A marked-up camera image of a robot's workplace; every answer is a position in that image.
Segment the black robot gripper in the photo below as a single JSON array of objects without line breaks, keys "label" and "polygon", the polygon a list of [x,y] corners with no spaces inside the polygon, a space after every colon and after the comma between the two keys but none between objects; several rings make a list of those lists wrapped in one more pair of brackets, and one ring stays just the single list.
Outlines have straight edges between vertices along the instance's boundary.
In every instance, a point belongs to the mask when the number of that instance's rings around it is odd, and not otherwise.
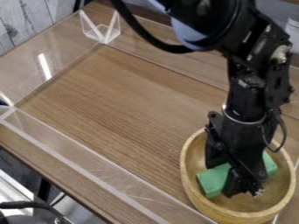
[{"label": "black robot gripper", "polygon": [[204,145],[205,167],[228,163],[230,168],[221,193],[230,198],[240,193],[252,196],[262,191],[268,179],[262,152],[273,139],[278,110],[269,110],[258,124],[232,121],[216,111],[208,113]]}]

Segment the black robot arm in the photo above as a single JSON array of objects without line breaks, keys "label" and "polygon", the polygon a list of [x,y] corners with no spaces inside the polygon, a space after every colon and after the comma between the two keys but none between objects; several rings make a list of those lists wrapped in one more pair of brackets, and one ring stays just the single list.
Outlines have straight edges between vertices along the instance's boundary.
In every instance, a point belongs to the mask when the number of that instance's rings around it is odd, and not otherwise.
[{"label": "black robot arm", "polygon": [[169,45],[140,25],[122,0],[110,3],[122,19],[156,48],[168,53],[214,50],[228,60],[228,98],[221,111],[210,111],[205,126],[205,167],[228,164],[221,193],[262,193],[265,151],[276,130],[284,130],[280,106],[293,87],[288,69],[289,36],[260,12],[254,0],[149,0],[172,21],[180,43]]}]

